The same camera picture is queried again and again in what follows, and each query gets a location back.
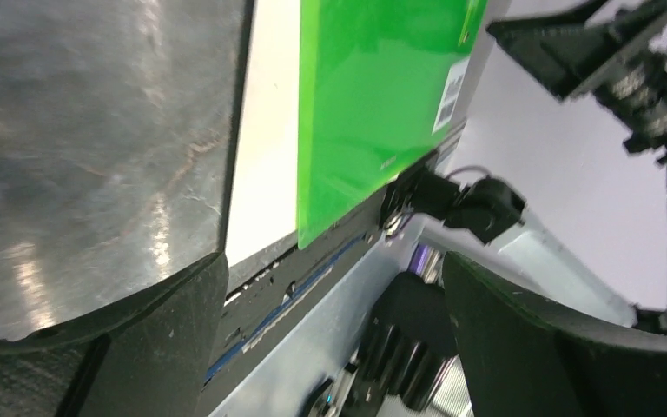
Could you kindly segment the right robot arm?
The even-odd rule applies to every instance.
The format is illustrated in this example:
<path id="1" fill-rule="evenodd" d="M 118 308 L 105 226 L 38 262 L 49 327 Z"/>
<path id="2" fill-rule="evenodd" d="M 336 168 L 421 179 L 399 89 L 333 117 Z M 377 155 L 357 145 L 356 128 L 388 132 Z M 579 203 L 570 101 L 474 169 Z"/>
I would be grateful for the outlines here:
<path id="1" fill-rule="evenodd" d="M 657 150 L 667 173 L 667 48 L 650 47 L 667 26 L 667 1 L 644 1 L 594 23 L 602 7 L 585 1 L 552 15 L 496 20 L 486 30 L 556 99 L 593 96 L 630 130 L 627 153 Z M 389 186 L 381 220 L 390 222 L 402 208 L 470 232 L 512 261 L 529 288 L 554 301 L 620 326 L 667 334 L 667 310 L 643 310 L 612 290 L 548 231 L 523 196 L 490 173 L 460 185 L 428 160 L 416 162 Z"/>

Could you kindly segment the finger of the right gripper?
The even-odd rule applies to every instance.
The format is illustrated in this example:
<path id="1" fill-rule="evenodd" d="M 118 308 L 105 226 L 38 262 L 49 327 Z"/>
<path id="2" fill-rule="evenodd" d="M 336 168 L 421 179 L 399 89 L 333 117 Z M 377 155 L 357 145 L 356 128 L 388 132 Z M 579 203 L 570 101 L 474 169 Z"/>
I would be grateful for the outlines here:
<path id="1" fill-rule="evenodd" d="M 643 1 L 589 24 L 605 1 L 586 1 L 555 15 L 494 21 L 497 45 L 558 100 L 587 94 L 648 51 L 667 24 L 667 1 Z"/>

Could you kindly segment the green plastic folder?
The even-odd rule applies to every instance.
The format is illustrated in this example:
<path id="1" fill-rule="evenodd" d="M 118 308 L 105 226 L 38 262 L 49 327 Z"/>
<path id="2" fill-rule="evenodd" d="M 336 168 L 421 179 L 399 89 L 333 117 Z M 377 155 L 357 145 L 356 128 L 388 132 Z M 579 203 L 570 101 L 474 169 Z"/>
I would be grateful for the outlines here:
<path id="1" fill-rule="evenodd" d="M 300 248 L 445 140 L 486 8 L 453 0 L 301 3 Z"/>

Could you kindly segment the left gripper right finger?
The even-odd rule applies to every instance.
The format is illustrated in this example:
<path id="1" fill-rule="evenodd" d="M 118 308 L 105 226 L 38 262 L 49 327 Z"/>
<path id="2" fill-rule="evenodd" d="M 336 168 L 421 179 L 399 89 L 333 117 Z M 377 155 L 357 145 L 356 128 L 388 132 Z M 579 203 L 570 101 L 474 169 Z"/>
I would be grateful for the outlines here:
<path id="1" fill-rule="evenodd" d="M 667 416 L 667 335 L 578 312 L 456 252 L 443 281 L 475 415 Z"/>

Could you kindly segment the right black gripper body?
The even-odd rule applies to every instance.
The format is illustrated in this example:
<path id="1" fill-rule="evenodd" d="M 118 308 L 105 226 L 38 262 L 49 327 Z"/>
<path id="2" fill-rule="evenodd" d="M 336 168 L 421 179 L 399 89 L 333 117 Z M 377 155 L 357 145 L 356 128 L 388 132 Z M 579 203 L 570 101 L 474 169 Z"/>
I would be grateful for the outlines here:
<path id="1" fill-rule="evenodd" d="M 631 131 L 627 152 L 667 147 L 667 50 L 642 50 L 611 72 L 598 102 Z"/>

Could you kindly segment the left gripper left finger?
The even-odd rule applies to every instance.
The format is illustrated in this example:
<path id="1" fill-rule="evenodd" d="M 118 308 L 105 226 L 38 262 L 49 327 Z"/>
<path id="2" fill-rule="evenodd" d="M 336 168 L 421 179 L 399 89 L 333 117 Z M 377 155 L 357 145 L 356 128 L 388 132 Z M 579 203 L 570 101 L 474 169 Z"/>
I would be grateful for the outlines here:
<path id="1" fill-rule="evenodd" d="M 192 415 L 227 283 L 227 259 L 214 253 L 93 313 L 0 341 L 0 416 Z"/>

